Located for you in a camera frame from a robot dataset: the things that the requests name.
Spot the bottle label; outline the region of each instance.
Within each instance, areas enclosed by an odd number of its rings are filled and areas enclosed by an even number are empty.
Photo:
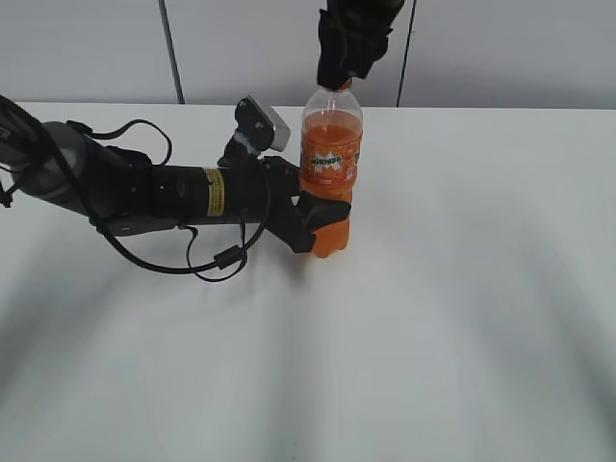
[[[324,187],[352,185],[357,179],[357,162],[362,135],[342,145],[313,142],[303,136],[301,143],[301,177]]]

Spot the bottle cap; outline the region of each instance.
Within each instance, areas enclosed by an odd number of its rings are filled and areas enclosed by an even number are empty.
[[[342,84],[342,86],[336,91],[345,91],[350,89],[353,86],[353,78],[350,77],[346,82]]]

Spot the cable connector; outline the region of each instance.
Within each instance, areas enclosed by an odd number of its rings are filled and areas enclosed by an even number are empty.
[[[241,260],[245,258],[245,255],[245,250],[240,248],[238,245],[234,245],[218,255],[215,255],[214,261],[220,270],[224,270],[235,263],[241,262]]]

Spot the white wall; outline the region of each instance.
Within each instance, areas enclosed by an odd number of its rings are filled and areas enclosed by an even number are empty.
[[[393,106],[412,0],[354,92]],[[167,0],[187,103],[303,105],[325,0]],[[419,0],[402,106],[616,109],[614,0]],[[177,102],[158,0],[6,0],[0,94]]]
[[[157,0],[4,0],[0,93],[176,102]]]
[[[420,0],[403,106],[616,109],[614,0]]]
[[[325,0],[167,0],[187,103],[233,104],[246,93],[271,105],[303,105],[316,89],[319,8]],[[410,8],[397,18],[388,55],[354,93],[394,106]]]

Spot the black cable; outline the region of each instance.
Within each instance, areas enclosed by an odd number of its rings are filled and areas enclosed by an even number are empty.
[[[186,262],[188,263],[189,268],[192,268],[193,264],[191,263],[191,250],[193,248],[193,244],[194,244],[194,241],[196,240],[196,237],[199,235],[199,230],[193,226],[184,226],[184,229],[187,229],[191,231],[192,233],[191,241],[189,242],[189,246],[186,249]],[[196,272],[194,276],[205,282],[223,282],[228,279],[231,279],[233,276],[235,276],[237,273],[243,270],[246,264],[248,263],[248,253],[246,251],[246,221],[244,218],[244,211],[240,212],[240,232],[242,235],[242,260],[240,260],[240,264],[235,269],[235,271],[233,271],[231,274],[228,274],[226,276],[219,277],[219,278],[205,277],[199,274],[198,272]]]
[[[23,121],[29,122],[28,124],[30,125],[30,127],[35,129],[35,131],[38,134],[38,139],[33,147],[34,148],[38,147],[42,151],[44,151],[45,149],[51,150],[51,155],[53,156],[54,160],[58,164],[58,167],[60,168],[61,172],[66,177],[66,180],[68,181],[70,186],[75,190],[77,197],[79,197],[79,200],[81,201],[84,209],[86,210],[88,217],[90,218],[91,224],[96,228],[96,230],[100,234],[103,235],[103,237],[107,240],[107,242],[126,260],[128,260],[134,265],[137,265],[140,268],[143,268],[144,270],[150,270],[150,271],[159,272],[162,274],[196,274],[198,272],[213,270],[214,268],[218,267],[216,262],[211,262],[207,265],[200,265],[198,267],[193,267],[193,268],[163,267],[160,265],[154,265],[152,263],[146,262],[142,260],[141,258],[139,258],[138,256],[131,253],[126,247],[124,247],[124,245],[120,243],[120,241],[116,238],[116,236],[114,236],[111,233],[107,225],[100,218],[100,216],[96,213],[96,211],[94,210],[93,206],[90,203],[90,199],[88,198],[87,194],[82,188],[82,185],[79,183],[79,180],[77,180],[77,177],[75,177],[72,169],[70,168],[70,165],[68,164],[68,162],[66,161],[62,153],[60,152],[60,149],[55,144],[55,142],[53,141],[49,133],[44,129],[42,124],[37,119],[35,119],[33,116],[28,114],[26,111],[24,111],[19,106],[14,104],[11,100],[3,96],[0,96],[0,104],[12,108],[12,110],[18,116],[20,116]],[[263,234],[266,228],[268,217],[270,216],[271,189],[270,189],[270,182],[268,181],[265,175],[264,175],[264,181],[265,181],[266,192],[267,192],[266,211],[264,212],[263,219],[261,223],[259,224],[257,231],[255,231],[254,235],[252,236],[252,239],[248,241],[248,243],[246,243],[244,247],[245,251],[248,251],[254,245],[254,243],[256,243],[259,237]]]
[[[402,60],[402,72],[400,73],[400,82],[398,85],[398,99],[396,107],[400,107],[400,99],[402,97],[402,87],[404,86],[404,77],[406,75],[406,62],[408,61],[408,50],[411,47],[411,34],[413,34],[413,25],[415,24],[415,11],[417,10],[417,0],[413,0],[413,8],[411,9],[411,19],[408,24],[408,35],[406,36],[406,49],[404,50],[404,59]]]
[[[149,120],[145,120],[142,118],[136,118],[135,120],[131,120],[130,122],[125,123],[124,125],[119,127],[117,130],[114,130],[113,132],[108,132],[108,133],[96,133],[91,128],[89,128],[89,126],[86,125],[85,123],[76,122],[74,120],[68,120],[66,122],[66,125],[68,125],[74,130],[77,130],[79,133],[92,138],[93,140],[109,141],[109,140],[115,140],[116,138],[121,137],[126,132],[128,132],[129,129],[131,129],[135,125],[139,125],[140,123],[142,123],[143,125],[152,127],[158,133],[160,133],[163,136],[163,138],[165,138],[165,140],[167,141],[167,154],[162,162],[160,162],[159,164],[156,164],[157,166],[165,166],[171,160],[171,154],[173,152],[173,142],[171,141],[171,138],[167,135],[167,133],[161,130],[161,128],[158,125],[156,125],[153,122],[150,122]]]

